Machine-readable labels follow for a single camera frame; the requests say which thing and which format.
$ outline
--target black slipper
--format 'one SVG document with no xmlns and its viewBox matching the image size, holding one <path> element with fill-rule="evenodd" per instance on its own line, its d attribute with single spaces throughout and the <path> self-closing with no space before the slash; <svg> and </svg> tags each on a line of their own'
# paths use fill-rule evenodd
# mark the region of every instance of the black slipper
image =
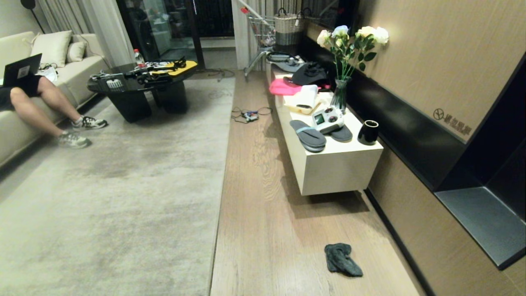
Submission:
<svg viewBox="0 0 526 296">
<path fill-rule="evenodd" d="M 301 145 L 303 145 L 307 151 L 320 152 L 325 148 L 327 139 L 325 139 L 322 133 L 314 129 L 314 127 L 310 127 L 300 120 L 290 121 L 290 126 L 296 131 Z"/>
<path fill-rule="evenodd" d="M 343 125 L 339 129 L 330 132 L 329 135 L 338 142 L 350 142 L 352 140 L 352 133 L 346 125 Z"/>
</svg>

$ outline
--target black cup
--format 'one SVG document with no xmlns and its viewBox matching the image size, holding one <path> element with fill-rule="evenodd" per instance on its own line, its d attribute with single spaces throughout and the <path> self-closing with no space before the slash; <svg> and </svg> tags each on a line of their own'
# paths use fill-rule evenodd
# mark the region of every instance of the black cup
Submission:
<svg viewBox="0 0 526 296">
<path fill-rule="evenodd" d="M 364 145 L 374 145 L 378 139 L 378 122 L 366 120 L 358 133 L 358 142 Z"/>
</svg>

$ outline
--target sofa armrest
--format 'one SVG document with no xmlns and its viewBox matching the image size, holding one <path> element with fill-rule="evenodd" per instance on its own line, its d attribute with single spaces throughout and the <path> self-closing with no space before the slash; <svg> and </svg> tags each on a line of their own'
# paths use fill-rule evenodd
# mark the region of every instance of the sofa armrest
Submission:
<svg viewBox="0 0 526 296">
<path fill-rule="evenodd" d="M 80 35 L 72 36 L 72 42 L 81 42 L 81 41 L 88 43 L 88 46 L 86 47 L 86 53 L 84 54 L 86 57 L 96 56 L 96 55 L 102 56 L 102 58 L 106 57 L 102 49 L 102 46 L 100 45 L 100 42 L 97 38 L 97 35 L 80 34 Z"/>
</svg>

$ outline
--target gray rug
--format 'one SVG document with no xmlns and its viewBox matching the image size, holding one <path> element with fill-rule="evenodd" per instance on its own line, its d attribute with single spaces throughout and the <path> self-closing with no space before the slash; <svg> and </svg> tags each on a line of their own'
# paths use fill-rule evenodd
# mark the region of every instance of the gray rug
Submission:
<svg viewBox="0 0 526 296">
<path fill-rule="evenodd" d="M 0 184 L 0 295 L 207 295 L 234 83 L 186 81 L 187 114 L 135 124 L 105 99 L 92 146 Z"/>
</svg>

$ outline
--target laptop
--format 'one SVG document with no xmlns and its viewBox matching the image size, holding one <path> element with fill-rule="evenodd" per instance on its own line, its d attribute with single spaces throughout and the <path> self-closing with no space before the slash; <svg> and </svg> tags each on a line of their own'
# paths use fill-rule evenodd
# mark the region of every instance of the laptop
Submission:
<svg viewBox="0 0 526 296">
<path fill-rule="evenodd" d="M 28 75 L 36 75 L 40 67 L 40 60 L 42 54 L 39 53 L 30 56 L 18 62 L 14 62 L 5 66 L 4 79 L 0 81 L 2 86 L 16 85 L 18 79 L 24 78 Z"/>
</svg>

